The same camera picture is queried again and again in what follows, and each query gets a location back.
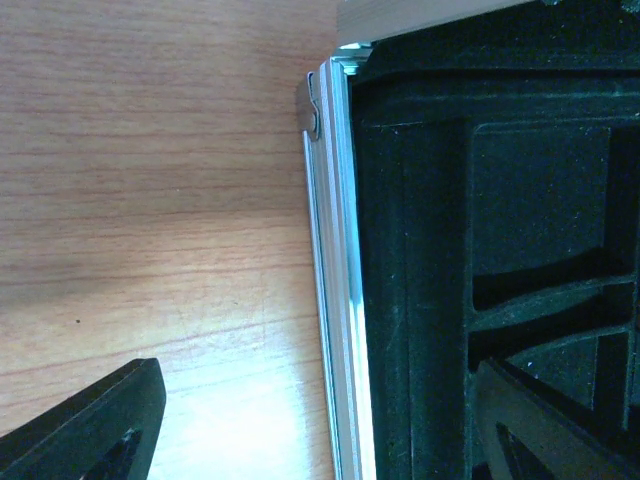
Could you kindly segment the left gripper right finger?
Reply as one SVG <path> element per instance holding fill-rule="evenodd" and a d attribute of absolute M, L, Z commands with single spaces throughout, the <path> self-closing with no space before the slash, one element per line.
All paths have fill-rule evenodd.
<path fill-rule="evenodd" d="M 474 417 L 494 479 L 637 479 L 639 437 L 508 362 L 476 376 Z"/>

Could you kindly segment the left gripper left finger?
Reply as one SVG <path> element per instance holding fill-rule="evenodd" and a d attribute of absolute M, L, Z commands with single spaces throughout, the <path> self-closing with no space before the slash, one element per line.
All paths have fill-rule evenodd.
<path fill-rule="evenodd" d="M 1 437 L 3 479 L 146 479 L 166 404 L 156 358 L 135 359 Z"/>

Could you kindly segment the aluminium poker case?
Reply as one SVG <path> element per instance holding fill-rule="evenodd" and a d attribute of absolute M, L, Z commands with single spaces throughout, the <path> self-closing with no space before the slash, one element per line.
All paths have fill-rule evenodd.
<path fill-rule="evenodd" d="M 639 437 L 639 5 L 343 1 L 297 90 L 333 472 L 494 479 L 479 364 Z"/>

